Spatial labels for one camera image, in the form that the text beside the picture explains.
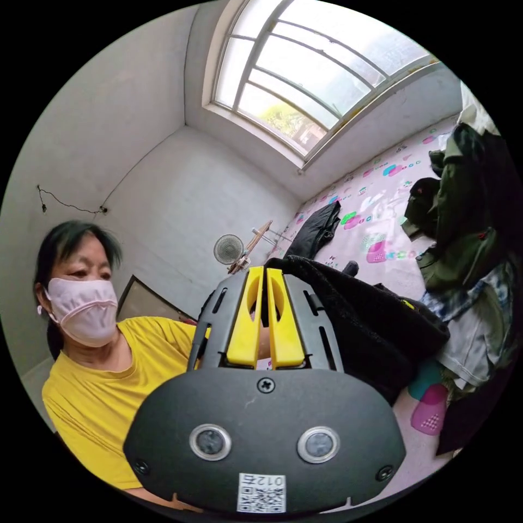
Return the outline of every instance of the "fan grille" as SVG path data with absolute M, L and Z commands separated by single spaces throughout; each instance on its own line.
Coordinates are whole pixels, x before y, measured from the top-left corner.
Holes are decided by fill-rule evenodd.
M 222 236 L 214 246 L 214 257 L 223 265 L 238 261 L 243 253 L 243 242 L 234 234 Z

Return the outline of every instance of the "black hair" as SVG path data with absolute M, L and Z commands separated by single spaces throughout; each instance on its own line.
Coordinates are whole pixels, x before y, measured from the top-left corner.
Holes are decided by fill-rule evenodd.
M 122 259 L 121 247 L 118 240 L 111 233 L 91 222 L 79 220 L 63 222 L 46 234 L 38 251 L 37 268 L 33 280 L 33 293 L 37 305 L 40 305 L 40 302 L 36 293 L 36 284 L 40 283 L 47 289 L 55 263 L 63 262 L 74 254 L 86 234 L 92 234 L 102 244 L 111 269 L 120 265 Z M 47 345 L 55 361 L 62 350 L 63 344 L 64 339 L 60 329 L 49 318 Z

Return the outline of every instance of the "bed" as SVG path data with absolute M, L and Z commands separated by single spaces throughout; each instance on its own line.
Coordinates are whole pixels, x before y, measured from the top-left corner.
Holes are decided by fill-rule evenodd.
M 339 200 L 340 225 L 316 260 L 339 270 L 355 260 L 360 267 L 359 279 L 382 283 L 402 296 L 421 298 L 425 287 L 416 256 L 433 240 L 420 237 L 411 242 L 401 227 L 403 213 L 412 184 L 420 178 L 436 178 L 428 152 L 445 147 L 457 117 L 447 118 L 397 144 L 312 198 L 286 227 L 284 236 L 292 240 L 313 212 Z M 280 239 L 269 257 L 283 257 L 289 245 L 288 240 Z M 269 366 L 269 361 L 259 364 L 259 368 Z M 407 455 L 389 485 L 372 501 L 408 488 L 451 460 L 452 452 L 436 456 L 446 408 L 441 387 L 434 378 L 431 362 L 427 362 L 417 381 L 399 396 L 393 409 Z

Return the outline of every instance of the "tree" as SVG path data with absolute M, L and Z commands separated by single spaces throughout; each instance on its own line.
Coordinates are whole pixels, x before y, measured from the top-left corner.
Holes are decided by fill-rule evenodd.
M 259 118 L 290 137 L 294 136 L 305 119 L 303 114 L 287 104 L 273 105 L 261 114 Z

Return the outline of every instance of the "pink face mask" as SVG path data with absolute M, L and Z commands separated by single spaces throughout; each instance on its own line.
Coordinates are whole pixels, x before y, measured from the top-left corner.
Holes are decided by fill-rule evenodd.
M 53 308 L 51 319 L 73 340 L 87 347 L 102 347 L 111 341 L 118 308 L 111 282 L 53 278 L 45 294 Z

